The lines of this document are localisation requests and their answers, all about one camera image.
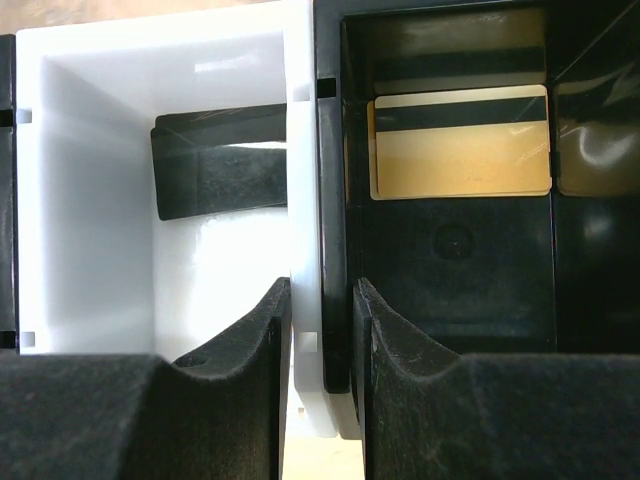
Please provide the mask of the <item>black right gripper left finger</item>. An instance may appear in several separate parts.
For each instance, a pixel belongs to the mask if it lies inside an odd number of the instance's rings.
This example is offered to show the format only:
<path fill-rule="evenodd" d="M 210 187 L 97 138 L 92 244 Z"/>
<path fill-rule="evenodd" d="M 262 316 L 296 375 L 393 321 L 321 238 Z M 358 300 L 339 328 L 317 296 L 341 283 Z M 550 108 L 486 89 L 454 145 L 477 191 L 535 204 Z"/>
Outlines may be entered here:
<path fill-rule="evenodd" d="M 154 355 L 5 356 L 5 479 L 278 479 L 291 287 L 174 362 Z"/>

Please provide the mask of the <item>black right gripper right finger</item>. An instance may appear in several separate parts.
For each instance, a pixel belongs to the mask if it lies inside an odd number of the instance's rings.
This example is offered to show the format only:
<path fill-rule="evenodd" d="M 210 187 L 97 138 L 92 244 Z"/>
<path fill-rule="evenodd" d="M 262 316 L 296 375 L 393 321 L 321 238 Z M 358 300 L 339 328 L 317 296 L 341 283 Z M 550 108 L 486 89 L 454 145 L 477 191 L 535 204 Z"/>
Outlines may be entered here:
<path fill-rule="evenodd" d="M 457 354 L 353 290 L 354 372 L 369 479 L 635 479 L 639 360 Z"/>

